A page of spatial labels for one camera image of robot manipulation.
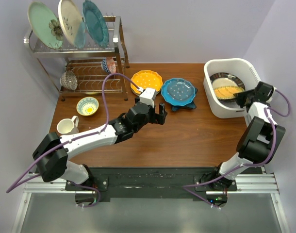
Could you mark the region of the yellow woven pattern plate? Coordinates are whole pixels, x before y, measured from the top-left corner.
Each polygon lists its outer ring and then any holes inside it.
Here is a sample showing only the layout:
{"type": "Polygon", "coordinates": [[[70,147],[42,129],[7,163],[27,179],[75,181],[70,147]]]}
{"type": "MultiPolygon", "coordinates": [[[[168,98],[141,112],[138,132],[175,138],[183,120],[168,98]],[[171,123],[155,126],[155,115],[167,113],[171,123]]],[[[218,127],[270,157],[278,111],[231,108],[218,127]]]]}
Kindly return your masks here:
{"type": "Polygon", "coordinates": [[[214,89],[215,96],[219,100],[230,100],[235,98],[235,94],[244,92],[244,89],[239,86],[224,86],[214,89]]]}

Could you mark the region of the bright blue dotted plate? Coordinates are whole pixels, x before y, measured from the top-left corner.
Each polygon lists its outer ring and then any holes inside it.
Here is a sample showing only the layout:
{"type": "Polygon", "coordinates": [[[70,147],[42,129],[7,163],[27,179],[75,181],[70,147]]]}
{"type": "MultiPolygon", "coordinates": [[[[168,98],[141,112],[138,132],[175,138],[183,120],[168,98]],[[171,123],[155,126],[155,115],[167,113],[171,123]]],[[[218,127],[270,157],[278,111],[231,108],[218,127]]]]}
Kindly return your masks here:
{"type": "Polygon", "coordinates": [[[183,78],[172,78],[164,82],[161,95],[167,103],[173,106],[185,106],[194,100],[196,89],[183,78]]]}

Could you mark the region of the black rimmed cream plate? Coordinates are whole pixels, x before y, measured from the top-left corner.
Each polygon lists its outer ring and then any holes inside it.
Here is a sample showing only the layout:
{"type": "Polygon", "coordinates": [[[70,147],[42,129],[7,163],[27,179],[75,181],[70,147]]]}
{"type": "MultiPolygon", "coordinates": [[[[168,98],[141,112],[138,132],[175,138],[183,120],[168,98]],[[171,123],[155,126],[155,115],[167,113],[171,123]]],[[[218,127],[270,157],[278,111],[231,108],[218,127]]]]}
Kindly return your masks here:
{"type": "MultiPolygon", "coordinates": [[[[239,86],[246,90],[244,83],[235,75],[225,72],[216,73],[210,76],[213,91],[218,87],[239,86]]],[[[222,102],[235,102],[235,98],[230,100],[219,100],[222,102]]]]}

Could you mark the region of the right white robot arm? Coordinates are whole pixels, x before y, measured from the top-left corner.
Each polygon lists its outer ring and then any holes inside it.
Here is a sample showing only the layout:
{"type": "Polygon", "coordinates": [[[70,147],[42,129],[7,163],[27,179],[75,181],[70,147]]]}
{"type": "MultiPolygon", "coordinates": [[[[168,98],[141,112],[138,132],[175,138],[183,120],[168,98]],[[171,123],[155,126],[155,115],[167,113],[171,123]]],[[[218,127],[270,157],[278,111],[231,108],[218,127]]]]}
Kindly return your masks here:
{"type": "Polygon", "coordinates": [[[271,114],[270,101],[275,92],[274,86],[259,82],[254,89],[234,95],[236,103],[246,108],[250,122],[237,144],[236,153],[212,172],[202,175],[198,185],[208,185],[215,191],[229,188],[246,169],[272,160],[286,132],[271,114]]]}

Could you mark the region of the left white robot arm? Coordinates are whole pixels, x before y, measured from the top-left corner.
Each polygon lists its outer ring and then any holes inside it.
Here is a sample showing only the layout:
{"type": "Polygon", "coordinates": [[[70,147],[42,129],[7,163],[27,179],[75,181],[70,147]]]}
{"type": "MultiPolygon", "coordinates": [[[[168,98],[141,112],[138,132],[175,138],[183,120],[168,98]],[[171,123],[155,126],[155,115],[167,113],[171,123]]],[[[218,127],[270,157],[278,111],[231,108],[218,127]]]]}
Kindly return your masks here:
{"type": "Polygon", "coordinates": [[[33,153],[37,169],[46,183],[58,178],[75,183],[81,190],[96,186],[96,179],[86,165],[78,165],[71,158],[94,148],[114,145],[131,139],[148,123],[163,125],[167,112],[165,104],[155,107],[137,102],[127,113],[101,127],[81,133],[62,135],[49,133],[33,153]]]}

